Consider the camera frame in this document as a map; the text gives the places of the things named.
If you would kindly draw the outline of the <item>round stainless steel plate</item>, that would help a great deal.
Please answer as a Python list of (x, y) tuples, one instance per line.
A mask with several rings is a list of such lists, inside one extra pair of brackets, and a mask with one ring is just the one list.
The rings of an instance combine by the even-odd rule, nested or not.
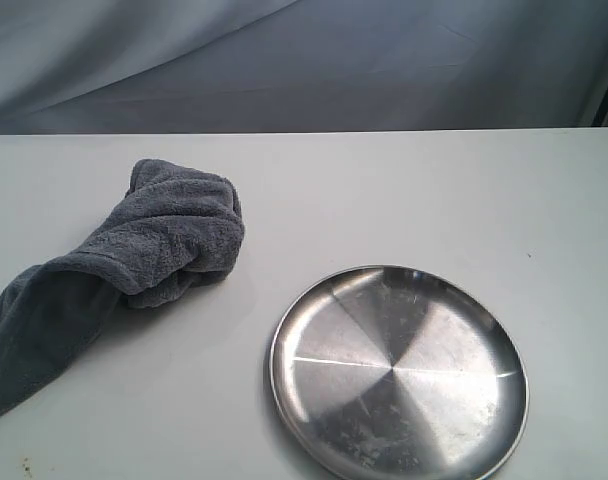
[(276, 326), (267, 380), (283, 428), (341, 479), (488, 479), (528, 417), (502, 324), (402, 266), (354, 267), (303, 292)]

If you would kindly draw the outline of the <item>grey terry towel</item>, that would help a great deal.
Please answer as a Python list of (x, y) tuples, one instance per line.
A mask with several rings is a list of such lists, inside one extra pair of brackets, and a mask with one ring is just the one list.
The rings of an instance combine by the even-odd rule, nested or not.
[(228, 179), (138, 161), (124, 199), (80, 246), (0, 294), (0, 416), (60, 377), (118, 308), (156, 308), (223, 280), (244, 234)]

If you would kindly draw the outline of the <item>grey backdrop cloth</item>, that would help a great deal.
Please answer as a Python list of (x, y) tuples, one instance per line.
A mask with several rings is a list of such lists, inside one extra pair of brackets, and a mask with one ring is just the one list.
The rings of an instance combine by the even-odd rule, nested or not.
[(0, 1), (0, 134), (587, 125), (608, 1)]

